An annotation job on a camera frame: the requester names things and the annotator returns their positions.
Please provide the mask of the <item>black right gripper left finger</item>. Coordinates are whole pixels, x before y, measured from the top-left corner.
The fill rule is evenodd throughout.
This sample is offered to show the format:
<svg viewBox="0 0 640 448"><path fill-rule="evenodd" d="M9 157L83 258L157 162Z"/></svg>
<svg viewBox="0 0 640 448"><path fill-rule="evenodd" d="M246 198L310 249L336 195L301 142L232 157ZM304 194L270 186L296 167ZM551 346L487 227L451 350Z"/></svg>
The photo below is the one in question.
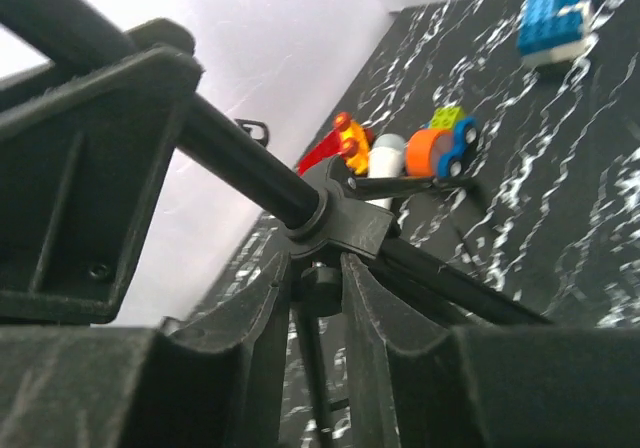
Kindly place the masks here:
<svg viewBox="0 0 640 448"><path fill-rule="evenodd" d="M290 258L181 329L6 326L5 447L274 447Z"/></svg>

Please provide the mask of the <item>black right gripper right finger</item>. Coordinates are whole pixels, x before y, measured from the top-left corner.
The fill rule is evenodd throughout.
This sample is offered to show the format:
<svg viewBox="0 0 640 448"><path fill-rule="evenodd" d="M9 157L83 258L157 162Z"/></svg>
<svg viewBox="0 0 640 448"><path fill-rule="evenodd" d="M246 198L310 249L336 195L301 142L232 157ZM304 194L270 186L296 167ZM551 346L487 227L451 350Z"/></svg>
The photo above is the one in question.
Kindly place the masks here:
<svg viewBox="0 0 640 448"><path fill-rule="evenodd" d="M442 328L341 260L357 447L635 447L639 333Z"/></svg>

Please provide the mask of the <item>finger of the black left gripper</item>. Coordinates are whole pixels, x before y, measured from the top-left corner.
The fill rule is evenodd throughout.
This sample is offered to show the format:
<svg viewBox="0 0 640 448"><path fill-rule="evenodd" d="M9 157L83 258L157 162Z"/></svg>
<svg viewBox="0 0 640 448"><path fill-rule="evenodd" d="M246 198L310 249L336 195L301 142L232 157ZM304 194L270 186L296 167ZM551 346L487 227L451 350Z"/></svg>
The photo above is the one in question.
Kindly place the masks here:
<svg viewBox="0 0 640 448"><path fill-rule="evenodd" d="M201 76L166 19L139 53L69 77L1 81L1 318L104 324L118 314Z"/></svg>

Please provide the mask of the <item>black desktop microphone stand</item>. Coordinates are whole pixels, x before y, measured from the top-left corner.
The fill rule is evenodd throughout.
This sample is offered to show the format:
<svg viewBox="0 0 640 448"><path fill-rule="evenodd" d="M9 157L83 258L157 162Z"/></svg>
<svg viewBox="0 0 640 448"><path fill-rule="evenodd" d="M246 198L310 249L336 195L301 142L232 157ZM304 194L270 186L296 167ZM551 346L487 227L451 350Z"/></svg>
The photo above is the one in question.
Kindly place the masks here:
<svg viewBox="0 0 640 448"><path fill-rule="evenodd" d="M261 146L268 146L270 141L270 131L269 127L264 122L236 118L235 123Z"/></svg>

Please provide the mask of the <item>black tripod music stand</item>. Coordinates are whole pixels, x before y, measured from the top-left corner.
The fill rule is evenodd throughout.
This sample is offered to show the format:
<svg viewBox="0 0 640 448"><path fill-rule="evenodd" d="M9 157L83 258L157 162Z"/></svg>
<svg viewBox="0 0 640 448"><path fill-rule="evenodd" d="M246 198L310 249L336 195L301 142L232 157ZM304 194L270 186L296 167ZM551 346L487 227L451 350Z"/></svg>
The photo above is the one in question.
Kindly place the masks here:
<svg viewBox="0 0 640 448"><path fill-rule="evenodd" d="M69 77L107 68L139 53L124 33L83 0L1 0L4 27L41 51ZM278 219L289 245L289 323L295 326L306 370L316 432L333 445L331 412L318 320L343 313L346 255L358 257L391 294L442 328L471 312L496 325L541 325L544 318L465 273L418 250L399 236L394 215L371 204L398 192L398 181L346 181L345 165L331 159L300 177L197 92L175 149ZM1 321L6 326L106 328L106 324Z"/></svg>

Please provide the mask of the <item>white microphone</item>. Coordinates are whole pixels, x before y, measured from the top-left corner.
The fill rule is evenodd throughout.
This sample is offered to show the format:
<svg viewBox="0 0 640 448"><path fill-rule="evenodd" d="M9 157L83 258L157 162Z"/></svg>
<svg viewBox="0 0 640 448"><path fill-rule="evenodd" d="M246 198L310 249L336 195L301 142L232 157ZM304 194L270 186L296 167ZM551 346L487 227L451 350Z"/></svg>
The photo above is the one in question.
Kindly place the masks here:
<svg viewBox="0 0 640 448"><path fill-rule="evenodd" d="M394 133L379 135L369 152L369 178L396 178L404 169L406 141Z"/></svg>

